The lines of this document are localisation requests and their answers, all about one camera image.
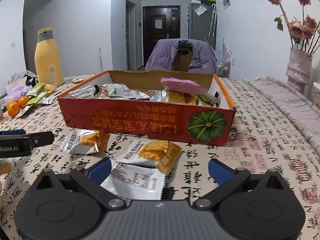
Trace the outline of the white snack packet back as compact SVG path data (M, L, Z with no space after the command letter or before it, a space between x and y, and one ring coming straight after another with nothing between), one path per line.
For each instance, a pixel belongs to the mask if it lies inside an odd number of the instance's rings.
M164 184L165 174L156 168L115 162L100 186L128 200L160 200Z

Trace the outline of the green yellow snack packet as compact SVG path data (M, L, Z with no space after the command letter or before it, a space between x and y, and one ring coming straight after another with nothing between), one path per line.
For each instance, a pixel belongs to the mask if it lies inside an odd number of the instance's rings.
M204 105L211 106L211 107L219 107L220 106L221 99L219 98L218 92L216 92L215 95L212 95L210 93L199 94L199 95L197 95L197 98Z

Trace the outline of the large silver yellow snack bag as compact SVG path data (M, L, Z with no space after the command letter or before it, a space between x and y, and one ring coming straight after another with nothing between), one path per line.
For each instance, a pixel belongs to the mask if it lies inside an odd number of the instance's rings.
M100 99L129 98L130 94L131 94L130 89L124 84L107 83L102 85L99 98Z

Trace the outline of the orange cracker snack packet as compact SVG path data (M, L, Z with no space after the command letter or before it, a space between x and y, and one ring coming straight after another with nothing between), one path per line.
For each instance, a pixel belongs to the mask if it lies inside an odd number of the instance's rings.
M196 97L191 94L176 92L172 90L161 90L151 97L151 102L166 102L184 105L196 105Z

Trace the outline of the pink snack packet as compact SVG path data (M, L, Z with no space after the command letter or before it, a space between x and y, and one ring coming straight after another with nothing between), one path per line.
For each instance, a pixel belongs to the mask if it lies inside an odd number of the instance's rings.
M186 94L198 95L208 92L208 88L200 86L195 81L174 77L161 77L161 85L167 90Z

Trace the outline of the orange mandarin front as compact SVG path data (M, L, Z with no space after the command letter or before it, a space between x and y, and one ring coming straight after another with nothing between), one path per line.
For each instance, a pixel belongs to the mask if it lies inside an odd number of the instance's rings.
M20 112L20 106L16 101L11 101L7 105L8 115L14 118Z

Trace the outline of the orange mandarin back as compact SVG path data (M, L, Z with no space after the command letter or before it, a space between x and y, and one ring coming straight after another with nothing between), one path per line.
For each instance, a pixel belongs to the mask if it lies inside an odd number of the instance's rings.
M29 102L29 100L30 100L30 98L25 95L25 96L20 97L20 98L18 99L17 103L18 103L19 107L20 107L21 109L23 109L23 108L27 105L27 103Z

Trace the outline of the cracker packet on table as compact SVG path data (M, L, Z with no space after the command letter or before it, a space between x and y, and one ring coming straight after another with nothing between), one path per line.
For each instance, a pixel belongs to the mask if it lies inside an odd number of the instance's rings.
M67 135L60 150L81 155L103 153L109 138L110 135L104 131L80 129Z

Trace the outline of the patterned table cloth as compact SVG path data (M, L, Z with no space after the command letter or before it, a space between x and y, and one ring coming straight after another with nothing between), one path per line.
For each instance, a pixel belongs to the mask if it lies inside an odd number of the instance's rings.
M300 201L306 221L300 239L319 239L319 155L285 114L242 80L223 79L235 105L236 115L225 146L181 144L182 152L165 180L174 188L174 199L197 199L216 187L208 174L208 161L219 159L229 167L243 167L255 174L276 169ZM60 150L73 132L63 119L58 102L40 106L24 117L5 115L1 130L28 133L52 131L54 143L36 148L29 157L12 158L12 171L1 176L1 227L10 239L19 239L14 224L16 206L45 168L66 173L90 167L100 154L71 155Z

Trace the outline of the orange cardboard box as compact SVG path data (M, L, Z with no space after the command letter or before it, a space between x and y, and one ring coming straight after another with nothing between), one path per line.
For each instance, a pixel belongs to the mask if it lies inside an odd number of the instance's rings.
M88 85L125 84L133 90L162 90L161 78L192 80L210 93L218 92L219 107L193 106L169 102L73 98L71 92ZM95 129L108 133L133 133L153 139L223 146L236 113L235 104L221 80L212 74L106 70L74 85L58 97L69 127Z

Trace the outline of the silver snack packet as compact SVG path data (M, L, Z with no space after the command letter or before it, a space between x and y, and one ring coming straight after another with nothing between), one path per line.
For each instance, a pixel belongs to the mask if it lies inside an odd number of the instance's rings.
M167 175L172 171L181 150L180 146L167 140L133 140L127 150L118 156L117 162L155 167Z

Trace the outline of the pink folded runner cloth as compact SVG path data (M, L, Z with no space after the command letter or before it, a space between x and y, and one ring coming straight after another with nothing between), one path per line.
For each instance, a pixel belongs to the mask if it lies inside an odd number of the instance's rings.
M270 100L319 153L319 108L303 94L270 76L249 84Z

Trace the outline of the pink ceramic vase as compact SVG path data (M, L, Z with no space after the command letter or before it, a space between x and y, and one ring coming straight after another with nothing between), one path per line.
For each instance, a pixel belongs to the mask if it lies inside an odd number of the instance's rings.
M286 75L287 85L304 94L305 87L310 84L312 56L301 49L291 48Z

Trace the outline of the grey refrigerator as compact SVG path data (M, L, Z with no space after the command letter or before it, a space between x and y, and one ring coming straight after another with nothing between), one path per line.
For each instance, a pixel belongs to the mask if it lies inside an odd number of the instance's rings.
M216 2L207 0L194 2L189 4L188 10L188 38L207 41L215 49L217 31Z

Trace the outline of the dark entrance door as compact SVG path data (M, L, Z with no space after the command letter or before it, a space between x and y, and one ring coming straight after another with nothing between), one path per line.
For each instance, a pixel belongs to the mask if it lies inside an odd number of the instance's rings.
M143 7L143 64L144 67L161 39L180 38L181 7L179 5Z

